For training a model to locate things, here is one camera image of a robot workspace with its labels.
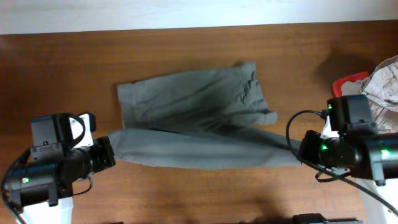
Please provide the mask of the grey shorts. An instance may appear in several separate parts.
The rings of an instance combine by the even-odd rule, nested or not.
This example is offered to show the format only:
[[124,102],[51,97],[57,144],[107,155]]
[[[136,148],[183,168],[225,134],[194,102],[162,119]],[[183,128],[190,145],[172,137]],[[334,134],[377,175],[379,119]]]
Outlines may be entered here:
[[123,127],[109,140],[117,159],[153,167],[243,169],[296,166],[256,64],[194,70],[123,83]]

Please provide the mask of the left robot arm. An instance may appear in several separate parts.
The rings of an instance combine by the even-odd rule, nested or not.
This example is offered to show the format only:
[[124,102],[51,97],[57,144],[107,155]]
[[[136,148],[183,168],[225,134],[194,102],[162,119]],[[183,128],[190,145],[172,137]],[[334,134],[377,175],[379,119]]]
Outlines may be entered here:
[[115,166],[108,137],[93,139],[92,113],[51,114],[31,121],[33,145],[7,169],[2,200],[17,223],[71,224],[73,183]]

